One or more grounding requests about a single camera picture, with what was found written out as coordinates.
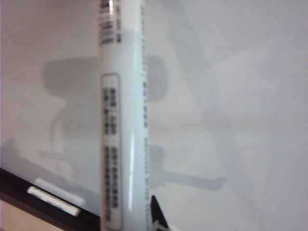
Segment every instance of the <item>dark edge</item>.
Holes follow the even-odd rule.
[[[167,221],[164,217],[164,214],[159,206],[159,203],[156,199],[156,197],[153,195],[151,197],[151,213],[152,213],[152,223],[158,220],[158,223],[165,227],[166,229],[169,229],[169,226],[167,224]]]
[[[29,187],[39,188],[54,197],[78,207],[30,182],[0,168],[0,199],[38,217],[64,231],[100,231],[100,217],[80,207],[77,217],[50,205],[26,191]]]

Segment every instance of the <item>white tube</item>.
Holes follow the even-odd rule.
[[[144,0],[99,0],[103,231],[151,229],[144,20]]]

